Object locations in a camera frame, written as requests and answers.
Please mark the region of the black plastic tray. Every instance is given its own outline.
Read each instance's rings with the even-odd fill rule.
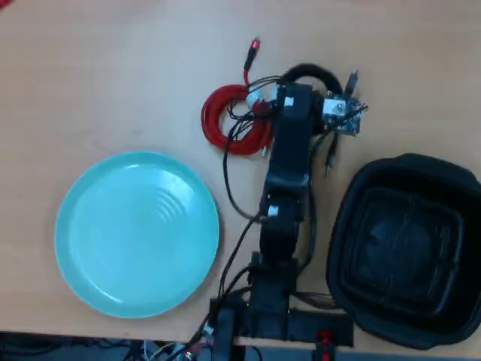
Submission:
[[[343,288],[405,314],[439,314],[458,272],[461,215],[415,193],[367,189],[346,236]]]
[[[376,259],[386,252],[362,259],[355,254],[352,239],[349,245],[349,232],[366,192],[379,188],[389,193],[385,199],[393,200],[394,194],[401,198],[415,195],[420,211],[431,209],[428,213],[443,219],[450,229],[449,239],[440,243],[432,237],[419,238],[420,248],[427,250],[426,243],[436,244],[430,256],[420,256],[427,251],[404,250],[406,259],[413,255],[416,264],[428,259],[431,265],[424,280],[410,278],[409,284],[418,284],[418,288],[409,295],[402,282],[390,290],[381,277],[360,270],[363,262],[375,268],[376,262],[381,262]],[[367,164],[349,185],[331,235],[326,278],[335,301],[365,331],[396,344],[425,350],[465,340],[481,321],[479,210],[481,185],[465,168],[419,154]],[[354,243],[357,250],[366,246],[359,239]],[[376,298],[382,294],[389,295],[388,301]]]

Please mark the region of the wire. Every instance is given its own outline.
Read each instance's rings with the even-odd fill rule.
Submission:
[[[250,227],[254,224],[254,222],[257,221],[257,219],[260,218],[260,213],[257,213],[252,219],[249,220],[247,225],[244,227],[244,230],[240,234],[240,237],[237,241],[237,244],[234,247],[234,250],[231,252],[231,255],[228,258],[227,263],[225,264],[225,267],[222,271],[222,276],[220,277],[220,283],[219,283],[219,292],[217,293],[217,298],[219,298],[223,293],[224,293],[224,283],[225,283],[225,278],[227,277],[228,270],[231,268],[232,263],[234,262],[234,258],[237,255],[237,252],[239,251],[239,248],[241,248],[242,242],[246,238],[246,234],[249,231]]]
[[[104,343],[106,343],[107,346],[101,344],[100,341],[103,341]],[[119,348],[119,347],[127,347],[127,348],[131,347],[130,344],[125,343],[124,341],[111,342],[111,341],[107,340],[106,338],[100,338],[98,341],[94,341],[93,346],[96,346],[96,347],[100,348],[101,350],[110,350],[112,348]]]
[[[309,244],[307,246],[307,257],[298,270],[299,275],[306,269],[310,261],[314,256],[314,250],[316,249],[316,236],[317,236],[317,209],[316,209],[316,198],[313,191],[313,165],[316,154],[319,151],[323,141],[327,134],[321,134],[316,141],[314,141],[313,146],[310,148],[309,155],[309,186],[308,186],[308,207],[309,207]]]
[[[214,146],[224,149],[228,139],[223,135],[220,129],[220,120],[224,109],[228,108],[229,116],[234,120],[243,117],[246,120],[246,114],[237,116],[233,112],[233,107],[239,102],[245,102],[247,96],[267,85],[276,82],[280,77],[266,77],[249,82],[249,70],[259,51],[259,39],[256,38],[250,45],[247,54],[247,60],[244,64],[244,85],[233,84],[221,86],[215,90],[204,103],[201,110],[201,125],[205,138]],[[249,112],[250,120],[253,120],[264,107],[262,102],[256,102],[252,111]],[[242,139],[235,139],[231,147],[228,149],[233,154],[248,156],[259,152],[262,148],[267,147],[271,143],[271,124],[267,122],[252,124],[252,128],[245,134]]]
[[[291,293],[296,299],[320,310],[337,310],[339,306],[336,305],[334,300],[327,296],[321,296],[319,299],[315,299],[312,296],[307,295],[303,292],[293,292]]]
[[[201,337],[202,333],[204,331],[204,326],[208,322],[208,320],[214,315],[219,312],[220,308],[222,305],[225,303],[227,297],[229,296],[230,292],[234,288],[235,284],[241,279],[243,275],[245,275],[248,271],[253,269],[253,266],[248,265],[247,267],[242,268],[232,279],[231,283],[228,285],[227,289],[225,292],[221,295],[221,297],[217,300],[217,303],[213,310],[211,309],[209,312],[207,312],[206,316],[202,320],[201,324],[199,325],[197,331],[194,333],[194,335],[186,342],[184,347],[180,348],[176,352],[172,353],[166,361],[173,361],[176,359],[182,352],[185,352],[186,350],[190,349]]]
[[[152,361],[152,360],[156,359],[157,357],[159,357],[162,354],[162,352],[164,352],[164,350],[167,347],[170,347],[170,346],[175,346],[175,342],[171,342],[170,344],[165,344],[164,346],[159,348],[156,352],[154,352],[152,354],[152,356],[148,359],[148,361]]]
[[[51,353],[53,351],[57,351],[59,350],[60,348],[62,348],[62,346],[60,345],[56,345],[56,346],[51,346],[45,350],[33,350],[33,351],[29,351],[29,352],[26,352],[26,351],[11,351],[11,350],[2,350],[1,351],[1,355],[2,356],[24,356],[24,357],[28,357],[28,356],[41,356],[41,355],[46,355],[48,353]]]
[[[144,340],[144,359],[145,361],[149,361],[149,355],[147,355],[147,340]]]
[[[257,353],[257,356],[259,356],[259,361],[262,361],[262,353],[259,348],[256,346],[251,346],[251,348]]]

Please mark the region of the red cable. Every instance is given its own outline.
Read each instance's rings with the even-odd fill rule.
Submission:
[[[0,9],[4,8],[5,6],[9,5],[13,0],[0,0]]]
[[[253,46],[255,51],[259,48],[259,43]],[[244,85],[226,85],[220,87],[218,90],[210,94],[209,98],[204,103],[201,111],[202,131],[205,138],[221,150],[225,149],[227,144],[227,137],[220,129],[220,118],[224,113],[224,109],[232,100],[245,102],[249,89],[249,71],[244,69]],[[253,106],[253,112],[261,112],[263,109],[262,103],[258,102]],[[249,156],[259,152],[262,148],[268,147],[271,142],[271,122],[268,120],[254,120],[250,131],[241,139],[233,140],[229,147],[229,153],[239,156]]]

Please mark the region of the table surface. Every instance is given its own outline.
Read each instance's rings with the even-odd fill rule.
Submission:
[[[357,68],[362,100],[371,106],[362,136],[342,138],[326,179],[322,159],[316,164],[318,247],[299,289],[324,290],[340,199],[366,162],[418,152],[481,174],[480,18],[474,0],[16,0],[0,12],[0,328],[165,340],[193,333],[244,225],[199,114],[210,92],[241,82],[254,35],[263,42],[252,79],[299,62],[323,65],[342,81]],[[221,251],[200,289],[146,320],[87,307],[63,281],[53,252],[56,212],[70,185],[99,160],[129,150],[170,154],[195,169],[223,227]],[[266,165],[260,156],[231,158],[243,208],[258,204]],[[256,228],[233,274],[258,246]],[[480,341],[477,332],[424,354],[481,357]],[[420,353],[359,329],[354,350]]]

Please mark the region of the floor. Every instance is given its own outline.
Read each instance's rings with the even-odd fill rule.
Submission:
[[[279,350],[273,348],[261,349],[263,361],[311,361],[312,354],[308,351],[299,350]],[[123,357],[126,354],[126,349],[115,348],[112,350],[99,350],[96,347],[85,348],[83,346],[65,347],[63,349],[53,351],[47,355],[42,356],[29,356],[29,357],[12,357],[4,358],[5,360],[28,360],[35,359],[36,361],[123,361]],[[199,361],[209,361],[210,351],[204,350]],[[257,353],[248,348],[245,361],[257,361],[259,356]],[[427,358],[427,357],[408,357],[408,356],[387,356],[387,355],[373,355],[369,353],[338,353],[336,355],[336,361],[462,361],[465,359],[453,359],[453,358]]]

